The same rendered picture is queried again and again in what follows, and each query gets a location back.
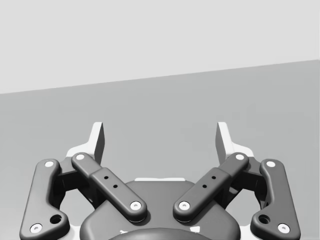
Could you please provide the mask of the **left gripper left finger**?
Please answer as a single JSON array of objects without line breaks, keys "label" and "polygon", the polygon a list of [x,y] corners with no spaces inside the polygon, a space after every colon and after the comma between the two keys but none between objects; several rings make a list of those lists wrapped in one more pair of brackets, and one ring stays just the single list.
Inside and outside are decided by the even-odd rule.
[{"label": "left gripper left finger", "polygon": [[146,202],[110,169],[101,166],[105,147],[102,122],[95,122],[86,143],[72,147],[62,162],[39,161],[19,230],[20,240],[60,240],[71,229],[60,206],[70,190],[80,193],[97,209],[109,202],[130,223],[148,216]]}]

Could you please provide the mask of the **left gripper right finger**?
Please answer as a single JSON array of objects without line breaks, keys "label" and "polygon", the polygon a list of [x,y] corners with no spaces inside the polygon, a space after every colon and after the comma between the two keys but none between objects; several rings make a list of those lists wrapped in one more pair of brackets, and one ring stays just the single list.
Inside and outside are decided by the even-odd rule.
[{"label": "left gripper right finger", "polygon": [[259,203],[249,225],[261,240],[300,240],[301,229],[284,164],[276,159],[255,159],[253,151],[232,141],[225,122],[218,122],[215,147],[219,166],[209,170],[173,205],[173,217],[188,223],[212,201],[226,208],[241,190]]}]

